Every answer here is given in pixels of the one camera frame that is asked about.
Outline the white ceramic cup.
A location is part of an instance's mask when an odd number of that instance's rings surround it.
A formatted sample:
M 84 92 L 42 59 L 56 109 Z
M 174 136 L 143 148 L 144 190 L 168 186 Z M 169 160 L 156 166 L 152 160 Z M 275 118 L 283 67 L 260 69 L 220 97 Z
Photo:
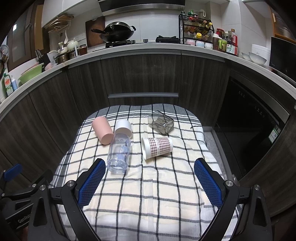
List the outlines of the white ceramic cup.
M 129 138 L 132 137 L 132 124 L 125 119 L 117 120 L 115 124 L 114 134 L 124 134 Z

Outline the pink plastic cup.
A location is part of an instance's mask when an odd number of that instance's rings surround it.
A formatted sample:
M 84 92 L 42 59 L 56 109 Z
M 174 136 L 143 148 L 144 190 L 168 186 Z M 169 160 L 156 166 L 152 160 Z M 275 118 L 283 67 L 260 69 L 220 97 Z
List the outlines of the pink plastic cup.
M 92 128 L 103 145 L 111 143 L 114 133 L 107 118 L 103 116 L 96 117 L 92 122 Z

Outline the checkered paper cup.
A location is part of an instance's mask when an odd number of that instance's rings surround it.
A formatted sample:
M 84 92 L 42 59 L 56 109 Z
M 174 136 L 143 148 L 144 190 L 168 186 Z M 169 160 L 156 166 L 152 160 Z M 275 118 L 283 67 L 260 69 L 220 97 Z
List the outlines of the checkered paper cup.
M 173 143 L 168 137 L 142 138 L 142 154 L 145 160 L 158 157 L 173 151 Z

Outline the grey transparent square cup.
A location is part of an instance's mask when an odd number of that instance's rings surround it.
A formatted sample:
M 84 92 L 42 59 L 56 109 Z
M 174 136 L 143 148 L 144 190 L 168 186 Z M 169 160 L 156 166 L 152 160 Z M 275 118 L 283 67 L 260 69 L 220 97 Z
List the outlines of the grey transparent square cup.
M 148 125 L 156 132 L 167 135 L 174 129 L 174 120 L 159 110 L 156 110 L 148 116 Z

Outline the clear plastic bottle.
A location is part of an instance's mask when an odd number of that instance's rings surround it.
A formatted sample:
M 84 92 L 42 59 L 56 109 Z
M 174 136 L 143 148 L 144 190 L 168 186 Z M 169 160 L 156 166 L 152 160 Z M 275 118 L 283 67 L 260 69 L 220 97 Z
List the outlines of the clear plastic bottle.
M 107 156 L 107 168 L 111 173 L 124 174 L 126 172 L 130 157 L 130 145 L 129 136 L 123 133 L 114 136 Z

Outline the checkered table cloth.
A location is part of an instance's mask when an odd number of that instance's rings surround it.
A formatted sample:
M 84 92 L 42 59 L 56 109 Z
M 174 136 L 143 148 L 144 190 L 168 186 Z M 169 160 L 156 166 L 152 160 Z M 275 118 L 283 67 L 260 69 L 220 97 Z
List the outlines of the checkered table cloth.
M 169 133 L 173 151 L 145 160 L 140 141 L 158 136 L 148 124 L 149 115 L 156 110 L 174 120 Z M 111 127 L 128 120 L 133 132 L 126 172 L 106 172 L 91 202 L 83 208 L 100 239 L 198 240 L 217 208 L 194 174 L 194 162 L 201 157 L 213 170 L 221 169 L 206 146 L 200 120 L 180 106 L 117 105 L 93 112 L 78 128 L 55 171 L 52 187 L 76 180 L 96 159 L 107 159 L 109 147 L 99 142 L 92 128 L 98 116 L 107 118 Z

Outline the green dish soap bottle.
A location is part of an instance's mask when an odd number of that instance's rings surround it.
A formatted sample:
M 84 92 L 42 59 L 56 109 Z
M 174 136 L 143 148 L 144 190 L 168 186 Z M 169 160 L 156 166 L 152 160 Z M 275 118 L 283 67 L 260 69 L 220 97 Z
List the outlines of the green dish soap bottle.
M 4 80 L 4 88 L 5 88 L 6 94 L 7 96 L 10 96 L 14 91 L 10 75 L 4 73 L 3 80 Z

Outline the green plastic basin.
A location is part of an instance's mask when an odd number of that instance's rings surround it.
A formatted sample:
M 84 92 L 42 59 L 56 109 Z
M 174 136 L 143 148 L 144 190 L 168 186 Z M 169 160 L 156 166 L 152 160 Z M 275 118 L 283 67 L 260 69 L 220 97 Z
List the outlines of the green plastic basin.
M 26 82 L 28 82 L 29 80 L 31 80 L 32 78 L 36 77 L 37 75 L 42 73 L 42 68 L 43 68 L 44 63 L 41 63 L 39 65 L 36 65 L 32 68 L 30 68 L 29 70 L 27 70 L 26 72 L 24 72 L 19 80 L 22 84 L 25 84 Z

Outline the black microwave oven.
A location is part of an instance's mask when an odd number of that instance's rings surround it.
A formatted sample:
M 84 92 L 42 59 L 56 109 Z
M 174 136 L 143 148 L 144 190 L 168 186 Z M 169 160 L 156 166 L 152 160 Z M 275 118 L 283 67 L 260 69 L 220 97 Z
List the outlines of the black microwave oven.
M 277 37 L 271 37 L 269 66 L 295 81 L 295 44 Z

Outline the red label sauce bottle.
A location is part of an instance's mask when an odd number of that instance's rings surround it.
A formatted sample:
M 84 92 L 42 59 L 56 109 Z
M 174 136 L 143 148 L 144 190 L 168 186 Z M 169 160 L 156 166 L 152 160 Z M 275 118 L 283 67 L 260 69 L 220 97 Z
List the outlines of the red label sauce bottle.
M 228 36 L 226 40 L 227 40 L 226 52 L 228 54 L 238 56 L 238 37 L 234 29 L 231 29 L 228 32 Z

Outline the white teapot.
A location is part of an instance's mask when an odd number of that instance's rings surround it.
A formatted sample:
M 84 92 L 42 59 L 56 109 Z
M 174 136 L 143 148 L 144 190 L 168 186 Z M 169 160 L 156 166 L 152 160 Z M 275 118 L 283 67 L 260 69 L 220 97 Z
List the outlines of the white teapot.
M 72 51 L 73 49 L 75 49 L 75 47 L 78 47 L 79 46 L 79 43 L 77 40 L 73 39 L 73 40 L 70 40 L 68 43 L 67 43 L 67 50 L 68 51 Z

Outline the black spice rack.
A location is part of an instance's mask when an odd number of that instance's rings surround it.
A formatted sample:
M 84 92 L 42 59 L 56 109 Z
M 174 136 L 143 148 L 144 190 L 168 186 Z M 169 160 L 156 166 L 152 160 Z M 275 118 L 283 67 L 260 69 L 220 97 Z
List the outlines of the black spice rack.
M 199 18 L 197 14 L 185 15 L 184 12 L 178 19 L 180 44 L 186 44 L 188 40 L 212 42 L 215 29 L 211 20 Z

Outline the black wok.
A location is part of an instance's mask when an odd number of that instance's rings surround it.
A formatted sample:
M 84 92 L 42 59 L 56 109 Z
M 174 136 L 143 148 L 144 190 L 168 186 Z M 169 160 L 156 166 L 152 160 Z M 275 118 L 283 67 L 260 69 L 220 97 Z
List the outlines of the black wok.
M 104 42 L 120 42 L 128 40 L 137 29 L 124 22 L 112 22 L 104 30 L 91 29 L 92 32 L 99 34 Z

